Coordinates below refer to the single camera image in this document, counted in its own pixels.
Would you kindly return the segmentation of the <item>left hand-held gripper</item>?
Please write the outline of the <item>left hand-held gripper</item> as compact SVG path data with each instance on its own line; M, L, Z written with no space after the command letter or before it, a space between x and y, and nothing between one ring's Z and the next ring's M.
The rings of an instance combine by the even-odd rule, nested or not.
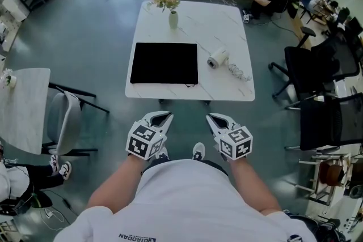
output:
M166 141L169 128L174 119L170 111L156 111L147 113L140 122L134 122L126 142L126 151L143 160L149 160L162 148Z

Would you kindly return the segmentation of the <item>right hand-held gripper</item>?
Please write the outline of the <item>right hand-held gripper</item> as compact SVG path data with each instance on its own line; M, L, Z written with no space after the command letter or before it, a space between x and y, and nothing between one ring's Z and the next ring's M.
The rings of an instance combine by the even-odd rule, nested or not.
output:
M220 135L222 129L232 129L219 138L219 151L222 155L238 160L252 152L253 136L246 126L239 128L239 124L230 116L220 113L208 113L206 120L214 137Z

